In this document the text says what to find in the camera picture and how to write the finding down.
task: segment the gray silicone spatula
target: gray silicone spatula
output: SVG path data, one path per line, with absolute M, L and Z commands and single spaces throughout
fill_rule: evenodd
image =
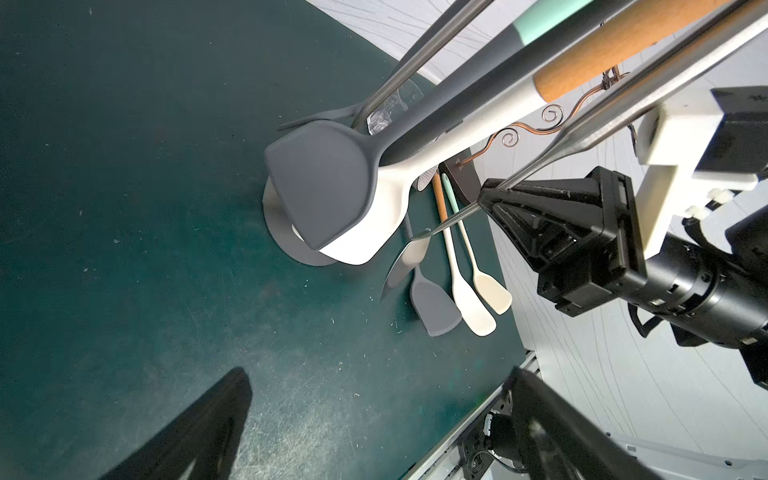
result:
M 403 223 L 406 226 L 408 238 L 412 237 L 413 232 L 408 214 L 406 214 Z M 427 280 L 418 266 L 413 270 L 411 304 L 424 323 L 429 336 L 438 336 L 449 332 L 462 321 L 462 313 L 458 311 L 458 307 L 451 300 L 451 297 L 440 285 Z
M 374 96 L 383 95 L 382 99 L 390 96 L 491 2 L 468 0 Z M 375 103 L 370 99 L 366 101 L 366 105 Z M 365 216 L 373 201 L 382 153 L 431 112 L 424 108 L 409 109 L 373 136 L 335 121 L 315 120 L 266 148 L 264 161 L 275 191 L 291 223 L 309 248 L 320 250 Z M 363 108 L 356 121 L 361 114 L 365 118 L 370 111 Z

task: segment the round metal base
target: round metal base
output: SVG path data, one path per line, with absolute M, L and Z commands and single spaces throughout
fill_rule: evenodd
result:
M 288 257 L 293 258 L 299 263 L 312 266 L 325 266 L 336 263 L 336 260 L 333 258 L 323 255 L 316 250 L 311 250 L 306 243 L 296 236 L 270 179 L 267 179 L 264 186 L 264 196 L 261 198 L 261 205 L 264 210 L 266 228 L 270 230 L 270 235 L 272 235 L 277 246 Z

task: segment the small gray spatula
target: small gray spatula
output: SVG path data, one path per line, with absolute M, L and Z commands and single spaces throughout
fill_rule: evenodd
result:
M 412 237 L 408 214 L 403 223 L 406 226 L 408 238 Z M 462 321 L 462 313 L 458 311 L 451 297 L 439 285 L 427 280 L 418 266 L 413 270 L 411 304 L 424 323 L 429 336 L 449 332 Z

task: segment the gray spatula head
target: gray spatula head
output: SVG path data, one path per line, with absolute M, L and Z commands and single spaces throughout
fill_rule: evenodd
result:
M 418 267 L 413 271 L 411 304 L 429 336 L 449 332 L 462 321 L 462 313 L 451 297 L 439 285 L 424 278 Z
M 286 214 L 320 250 L 362 219 L 373 202 L 379 143 L 328 120 L 303 125 L 264 151 Z

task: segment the wooden handle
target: wooden handle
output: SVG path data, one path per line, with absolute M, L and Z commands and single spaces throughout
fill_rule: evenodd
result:
M 731 0 L 638 0 L 534 74 L 549 103 Z
M 435 172 L 435 176 L 432 177 L 432 189 L 435 191 L 435 200 L 437 200 L 437 212 L 440 214 L 440 221 L 444 222 L 448 218 L 448 211 L 445 209 L 445 197 L 442 195 L 442 182 L 440 181 L 440 174 Z

